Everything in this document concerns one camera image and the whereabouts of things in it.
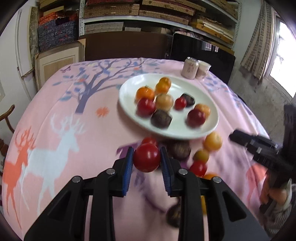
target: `window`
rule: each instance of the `window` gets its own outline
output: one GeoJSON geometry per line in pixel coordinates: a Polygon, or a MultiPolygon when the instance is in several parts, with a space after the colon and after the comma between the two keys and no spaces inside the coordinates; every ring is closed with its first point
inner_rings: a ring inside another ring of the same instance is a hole
{"type": "Polygon", "coordinates": [[[295,56],[296,39],[287,25],[276,18],[274,48],[267,73],[276,80],[291,97],[296,93],[295,56]]]}

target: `can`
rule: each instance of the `can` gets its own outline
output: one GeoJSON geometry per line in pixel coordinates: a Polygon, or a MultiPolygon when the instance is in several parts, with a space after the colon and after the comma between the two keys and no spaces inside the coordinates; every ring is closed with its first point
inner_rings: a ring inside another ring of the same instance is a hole
{"type": "Polygon", "coordinates": [[[187,57],[184,62],[181,75],[186,79],[194,79],[197,73],[198,66],[198,61],[195,58],[187,57]]]}

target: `oval plate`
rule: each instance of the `oval plate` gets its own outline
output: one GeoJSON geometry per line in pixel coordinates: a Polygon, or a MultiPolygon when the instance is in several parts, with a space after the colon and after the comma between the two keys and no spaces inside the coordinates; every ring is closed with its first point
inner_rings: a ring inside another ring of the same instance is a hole
{"type": "Polygon", "coordinates": [[[196,139],[204,137],[215,130],[219,121],[217,108],[209,96],[187,81],[169,75],[142,74],[128,79],[119,90],[119,102],[124,112],[140,126],[162,136],[175,139],[196,139]],[[174,101],[183,93],[187,93],[195,99],[195,104],[202,103],[210,107],[211,114],[201,127],[193,129],[188,127],[185,123],[188,112],[192,110],[194,106],[185,108],[181,111],[176,111],[174,107],[172,107],[169,111],[169,115],[173,119],[167,129],[159,129],[151,124],[150,118],[145,119],[136,115],[137,106],[135,103],[135,96],[137,90],[142,86],[148,86],[155,89],[156,84],[162,77],[170,78],[172,85],[168,94],[173,97],[174,101]]]}

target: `white cup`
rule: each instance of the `white cup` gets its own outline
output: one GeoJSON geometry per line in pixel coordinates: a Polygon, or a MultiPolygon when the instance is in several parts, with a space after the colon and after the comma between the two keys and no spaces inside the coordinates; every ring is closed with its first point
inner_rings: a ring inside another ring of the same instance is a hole
{"type": "Polygon", "coordinates": [[[207,75],[211,65],[201,60],[198,60],[198,64],[199,66],[195,78],[198,80],[203,80],[207,75]]]}

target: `white deer print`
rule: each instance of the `white deer print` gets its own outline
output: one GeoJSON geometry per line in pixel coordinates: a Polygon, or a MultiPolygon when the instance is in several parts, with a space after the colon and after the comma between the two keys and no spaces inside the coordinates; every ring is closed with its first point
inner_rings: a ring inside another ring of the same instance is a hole
{"type": "MultiPolygon", "coordinates": [[[[61,121],[61,128],[56,129],[54,126],[54,116],[55,115],[52,116],[50,124],[52,130],[59,134],[61,138],[57,149],[48,150],[35,148],[32,151],[28,150],[28,166],[24,170],[24,178],[29,173],[43,177],[43,183],[37,207],[38,215],[40,215],[40,203],[43,198],[44,192],[49,189],[51,198],[55,197],[54,181],[61,175],[67,164],[69,150],[72,150],[74,152],[79,151],[79,146],[77,144],[75,135],[84,133],[84,125],[79,122],[79,119],[76,121],[75,124],[72,124],[73,115],[70,117],[65,117],[61,121]]],[[[29,209],[28,203],[24,197],[22,186],[21,194],[24,198],[27,208],[29,209]]]]}

